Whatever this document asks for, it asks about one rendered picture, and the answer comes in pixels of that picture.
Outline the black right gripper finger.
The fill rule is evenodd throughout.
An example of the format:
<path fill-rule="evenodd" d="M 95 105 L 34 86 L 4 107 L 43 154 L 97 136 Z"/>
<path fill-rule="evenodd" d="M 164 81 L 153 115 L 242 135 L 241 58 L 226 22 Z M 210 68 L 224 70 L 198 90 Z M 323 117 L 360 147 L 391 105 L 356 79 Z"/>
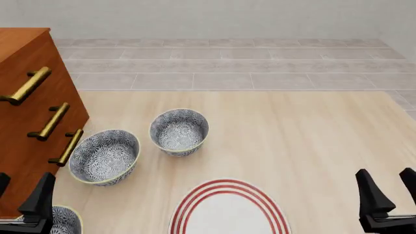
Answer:
<path fill-rule="evenodd" d="M 399 176 L 416 205 L 416 171 L 411 168 L 405 168 L 399 173 Z"/>
<path fill-rule="evenodd" d="M 359 216 L 388 216 L 396 205 L 378 188 L 366 169 L 355 174 L 359 190 Z"/>

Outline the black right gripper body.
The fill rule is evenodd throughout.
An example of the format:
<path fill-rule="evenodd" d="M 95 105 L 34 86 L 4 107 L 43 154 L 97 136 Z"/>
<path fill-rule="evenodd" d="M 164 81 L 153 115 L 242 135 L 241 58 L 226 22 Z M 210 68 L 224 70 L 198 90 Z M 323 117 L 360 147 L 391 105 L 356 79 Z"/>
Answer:
<path fill-rule="evenodd" d="M 416 234 L 416 216 L 373 218 L 365 215 L 359 218 L 359 222 L 365 233 Z"/>

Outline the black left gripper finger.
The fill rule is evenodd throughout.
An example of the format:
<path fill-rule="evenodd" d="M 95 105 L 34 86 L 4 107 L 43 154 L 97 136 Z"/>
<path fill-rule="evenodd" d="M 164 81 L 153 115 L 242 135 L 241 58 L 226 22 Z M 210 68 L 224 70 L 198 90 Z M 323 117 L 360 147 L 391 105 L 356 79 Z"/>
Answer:
<path fill-rule="evenodd" d="M 55 176 L 46 172 L 39 180 L 31 195 L 18 208 L 24 220 L 52 219 L 52 197 Z"/>
<path fill-rule="evenodd" d="M 10 180 L 11 178 L 6 173 L 0 172 L 0 198 L 5 193 Z"/>

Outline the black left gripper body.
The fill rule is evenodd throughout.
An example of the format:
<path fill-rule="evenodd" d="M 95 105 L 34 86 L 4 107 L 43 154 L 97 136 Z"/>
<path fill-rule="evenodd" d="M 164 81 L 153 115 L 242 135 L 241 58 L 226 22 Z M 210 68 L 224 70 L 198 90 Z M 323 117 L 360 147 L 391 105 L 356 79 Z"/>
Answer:
<path fill-rule="evenodd" d="M 0 219 L 0 234 L 49 234 L 53 218 L 39 216 Z"/>

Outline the blue-white patterned bowl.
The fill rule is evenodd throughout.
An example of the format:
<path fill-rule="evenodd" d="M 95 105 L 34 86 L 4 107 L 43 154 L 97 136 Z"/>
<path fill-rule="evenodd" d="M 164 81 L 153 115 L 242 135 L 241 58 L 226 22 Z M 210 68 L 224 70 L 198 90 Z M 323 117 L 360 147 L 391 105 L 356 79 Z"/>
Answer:
<path fill-rule="evenodd" d="M 53 226 L 51 234 L 82 234 L 83 224 L 79 214 L 66 206 L 52 205 Z"/>
<path fill-rule="evenodd" d="M 107 187 L 126 179 L 140 155 L 138 138 L 125 130 L 110 129 L 85 138 L 73 150 L 68 167 L 74 179 Z"/>
<path fill-rule="evenodd" d="M 164 153 L 184 157 L 198 151 L 209 134 L 209 122 L 196 110 L 172 109 L 150 124 L 149 137 Z"/>

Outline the white plate with red rings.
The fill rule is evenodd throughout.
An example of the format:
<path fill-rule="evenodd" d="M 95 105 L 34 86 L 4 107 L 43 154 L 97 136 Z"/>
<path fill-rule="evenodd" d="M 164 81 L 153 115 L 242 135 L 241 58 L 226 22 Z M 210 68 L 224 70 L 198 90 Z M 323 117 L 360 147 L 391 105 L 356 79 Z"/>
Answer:
<path fill-rule="evenodd" d="M 237 179 L 194 187 L 175 208 L 168 234 L 292 234 L 283 211 L 260 188 Z"/>

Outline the wooden cabinet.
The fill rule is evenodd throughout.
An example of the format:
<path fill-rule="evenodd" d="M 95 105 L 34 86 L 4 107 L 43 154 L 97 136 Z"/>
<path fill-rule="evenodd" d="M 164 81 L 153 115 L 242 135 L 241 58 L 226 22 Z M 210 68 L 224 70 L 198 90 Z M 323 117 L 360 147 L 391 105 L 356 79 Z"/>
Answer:
<path fill-rule="evenodd" d="M 0 96 L 12 95 L 29 77 L 27 72 L 51 69 L 51 75 L 19 106 L 0 101 L 0 172 L 10 183 L 0 198 L 0 218 L 20 215 L 44 173 L 60 167 L 48 163 L 58 158 L 70 138 L 83 129 L 89 115 L 47 28 L 0 28 Z M 55 114 L 48 110 L 64 102 L 70 108 L 50 137 L 41 142 L 27 133 L 39 132 Z"/>

